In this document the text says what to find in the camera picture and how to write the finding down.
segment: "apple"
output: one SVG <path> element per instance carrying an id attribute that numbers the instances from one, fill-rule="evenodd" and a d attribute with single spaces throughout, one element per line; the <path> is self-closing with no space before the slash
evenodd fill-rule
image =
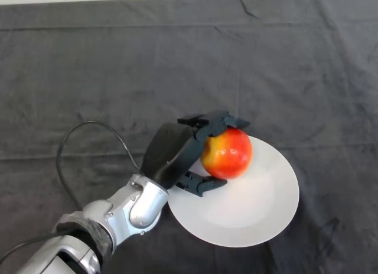
<path id="1" fill-rule="evenodd" d="M 247 170 L 252 154 L 248 135 L 240 129 L 228 128 L 217 137 L 207 138 L 201 163 L 210 175 L 229 180 Z"/>

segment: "dark fabric surface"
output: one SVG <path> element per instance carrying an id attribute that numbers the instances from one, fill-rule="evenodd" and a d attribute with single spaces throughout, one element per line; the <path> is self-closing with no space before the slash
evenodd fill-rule
<path id="1" fill-rule="evenodd" d="M 105 273 L 378 273 L 377 0 L 135 0 L 0 6 L 0 252 L 73 205 L 54 157 L 82 119 L 116 128 L 141 163 L 160 124 L 229 109 L 292 164 L 292 223 L 258 246 L 192 236 L 164 208 Z M 80 201 L 133 166 L 94 126 L 67 145 Z M 39 247 L 12 255 L 12 273 Z"/>

